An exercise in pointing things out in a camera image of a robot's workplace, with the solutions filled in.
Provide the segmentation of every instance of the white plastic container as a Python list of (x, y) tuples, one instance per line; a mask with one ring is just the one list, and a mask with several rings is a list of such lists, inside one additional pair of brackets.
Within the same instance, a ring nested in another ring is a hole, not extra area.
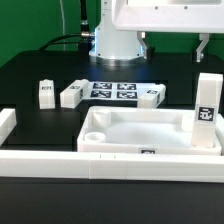
[[(214, 147), (192, 146), (194, 111), (122, 107), (90, 108), (78, 137), (79, 152), (147, 153), (180, 155), (221, 155), (222, 146), (215, 135)], [(217, 125), (223, 122), (217, 117)], [(101, 133), (104, 141), (85, 141), (89, 133)]]

